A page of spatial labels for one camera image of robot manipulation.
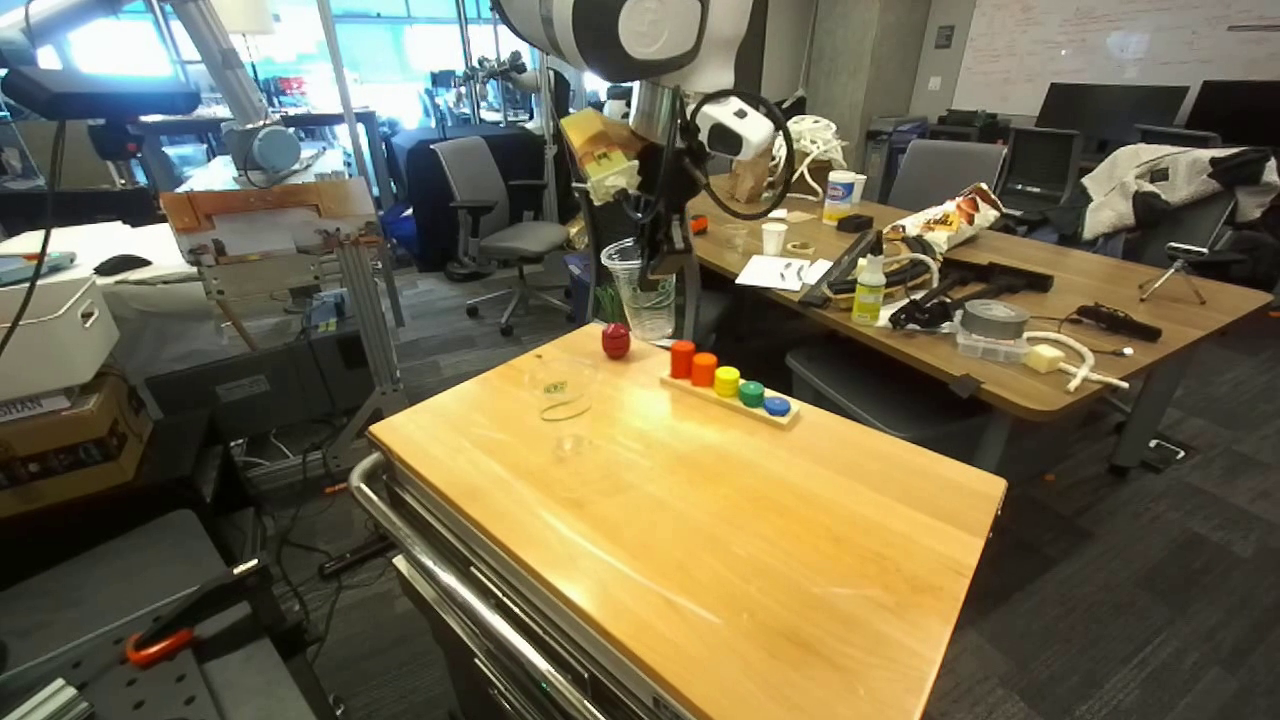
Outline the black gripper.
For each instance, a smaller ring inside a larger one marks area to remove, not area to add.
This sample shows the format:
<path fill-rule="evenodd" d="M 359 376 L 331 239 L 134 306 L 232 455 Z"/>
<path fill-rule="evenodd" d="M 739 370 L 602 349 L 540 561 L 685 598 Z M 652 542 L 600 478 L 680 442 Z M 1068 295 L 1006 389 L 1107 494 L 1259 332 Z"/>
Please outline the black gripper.
<path fill-rule="evenodd" d="M 638 153 L 638 248 L 664 256 L 670 248 L 670 221 L 699 191 L 699 175 L 685 147 L 647 144 Z"/>

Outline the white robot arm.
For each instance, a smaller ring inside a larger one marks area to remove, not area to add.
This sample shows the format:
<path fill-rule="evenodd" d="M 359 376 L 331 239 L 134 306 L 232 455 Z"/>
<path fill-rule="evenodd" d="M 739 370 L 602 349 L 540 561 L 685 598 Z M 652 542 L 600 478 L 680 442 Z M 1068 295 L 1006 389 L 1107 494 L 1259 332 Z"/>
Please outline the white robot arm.
<path fill-rule="evenodd" d="M 746 41 L 756 0 L 493 0 L 496 18 L 535 54 L 594 71 L 600 79 L 638 79 L 670 94 L 661 120 L 664 153 L 657 170 L 652 221 L 638 233 L 647 256 L 680 248 L 670 221 L 689 196 L 674 163 L 709 153 L 716 162 L 761 162 L 778 123 L 735 94 L 735 57 Z"/>

